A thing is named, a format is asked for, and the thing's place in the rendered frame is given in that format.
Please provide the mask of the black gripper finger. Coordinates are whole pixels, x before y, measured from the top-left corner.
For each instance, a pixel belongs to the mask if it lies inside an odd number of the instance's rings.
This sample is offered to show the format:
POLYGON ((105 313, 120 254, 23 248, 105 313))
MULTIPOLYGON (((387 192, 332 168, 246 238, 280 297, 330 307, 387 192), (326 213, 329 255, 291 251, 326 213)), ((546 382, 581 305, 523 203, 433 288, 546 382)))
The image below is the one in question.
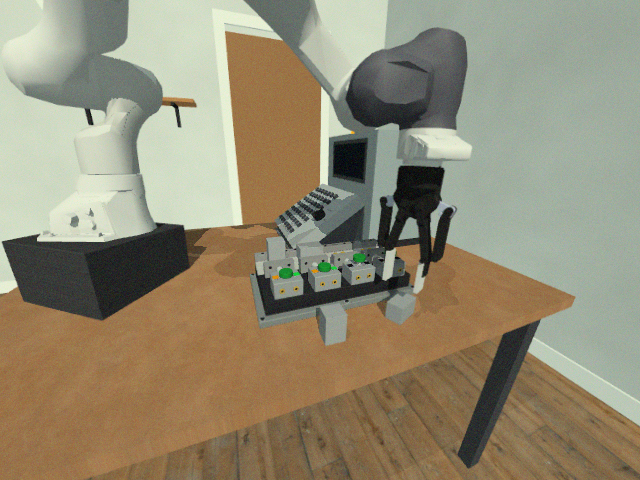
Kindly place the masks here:
POLYGON ((387 280, 392 277, 394 259, 396 253, 396 244, 400 237, 400 234, 404 228, 404 225, 409 217, 403 217, 409 200, 407 198, 402 199, 399 205, 399 209, 395 216, 395 222, 390 231, 390 224, 392 218, 392 210, 394 205, 394 199, 392 196, 384 196, 380 198, 381 215, 378 231, 378 245, 382 245, 385 248, 384 255, 384 270, 382 280, 387 280), (393 244, 393 245, 392 245, 393 244))
POLYGON ((455 206, 449 206, 440 201, 439 209, 439 222, 437 226, 434 247, 432 252, 431 244, 431 214, 424 218, 424 208, 422 201, 415 202, 416 221, 419 231, 419 245, 420 245, 420 260, 418 264, 414 290, 413 293, 418 293, 423 289, 425 276, 428 274, 430 262, 439 261, 444 254, 445 244, 447 240, 450 221, 454 216, 457 208, 455 206), (424 218, 424 219, 423 219, 424 218))

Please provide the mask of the grey control cabinet with keypad desk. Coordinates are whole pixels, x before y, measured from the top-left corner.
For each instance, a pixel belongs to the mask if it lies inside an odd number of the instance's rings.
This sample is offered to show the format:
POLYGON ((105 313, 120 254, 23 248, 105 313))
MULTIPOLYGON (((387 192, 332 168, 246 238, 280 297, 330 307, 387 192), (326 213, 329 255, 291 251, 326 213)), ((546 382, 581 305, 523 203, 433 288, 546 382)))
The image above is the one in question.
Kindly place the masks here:
POLYGON ((316 241, 377 240, 380 198, 394 194, 402 166, 396 159, 398 137, 399 130, 384 129, 329 137, 328 185, 322 183, 275 219, 286 249, 316 241))

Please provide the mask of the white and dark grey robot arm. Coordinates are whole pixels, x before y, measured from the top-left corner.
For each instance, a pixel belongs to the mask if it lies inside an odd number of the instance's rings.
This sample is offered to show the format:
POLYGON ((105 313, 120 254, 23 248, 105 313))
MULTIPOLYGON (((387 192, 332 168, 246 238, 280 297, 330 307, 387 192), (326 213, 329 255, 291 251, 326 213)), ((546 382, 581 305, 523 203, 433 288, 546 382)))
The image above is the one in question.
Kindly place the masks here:
MULTIPOLYGON (((344 128, 361 134, 399 125, 403 165, 470 159, 472 146, 456 136, 468 66, 458 32, 430 28, 373 52, 356 68, 322 23, 315 0, 244 1, 329 95, 344 128)), ((76 192, 50 211, 50 231, 37 241, 106 242, 158 228, 147 206, 137 139, 162 105, 162 86, 150 70, 102 55, 125 43, 128 11, 129 0, 43 0, 39 24, 3 46, 4 71, 24 95, 106 115, 76 134, 76 192)))

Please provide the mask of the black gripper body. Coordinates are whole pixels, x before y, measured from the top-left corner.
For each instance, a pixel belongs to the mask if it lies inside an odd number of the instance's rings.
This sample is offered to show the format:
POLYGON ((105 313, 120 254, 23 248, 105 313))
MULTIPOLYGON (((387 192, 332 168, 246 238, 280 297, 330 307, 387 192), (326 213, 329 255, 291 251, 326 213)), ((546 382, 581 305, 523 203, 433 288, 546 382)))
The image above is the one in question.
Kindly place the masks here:
POLYGON ((444 168, 429 166, 406 166, 398 168, 397 188, 393 199, 399 209, 402 199, 407 198, 409 204, 403 217, 416 219, 415 202, 422 201, 424 218, 437 209, 442 198, 440 195, 444 168), (413 168, 420 167, 420 168, 413 168))

